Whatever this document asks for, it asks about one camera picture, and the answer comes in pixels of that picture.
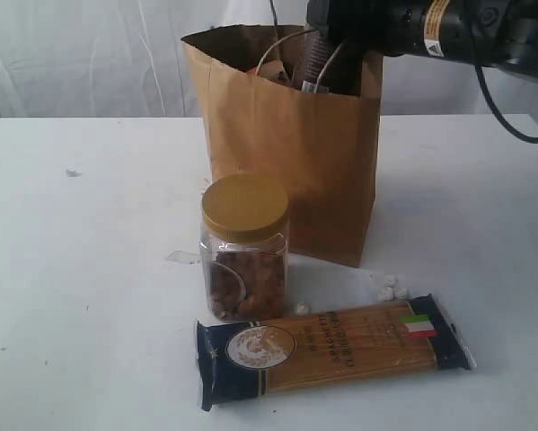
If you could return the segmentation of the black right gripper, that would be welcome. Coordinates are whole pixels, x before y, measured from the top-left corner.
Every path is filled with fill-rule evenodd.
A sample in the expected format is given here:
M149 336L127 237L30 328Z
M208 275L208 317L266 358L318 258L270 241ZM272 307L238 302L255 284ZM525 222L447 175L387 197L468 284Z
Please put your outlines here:
M388 57L428 55L423 37L429 1L310 0L306 21L334 44Z

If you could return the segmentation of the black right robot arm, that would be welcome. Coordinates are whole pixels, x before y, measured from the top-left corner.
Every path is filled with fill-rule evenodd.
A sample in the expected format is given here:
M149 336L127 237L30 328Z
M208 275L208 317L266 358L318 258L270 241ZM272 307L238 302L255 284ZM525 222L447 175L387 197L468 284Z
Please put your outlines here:
M538 1L311 1L306 20L387 57L478 61L538 83Z

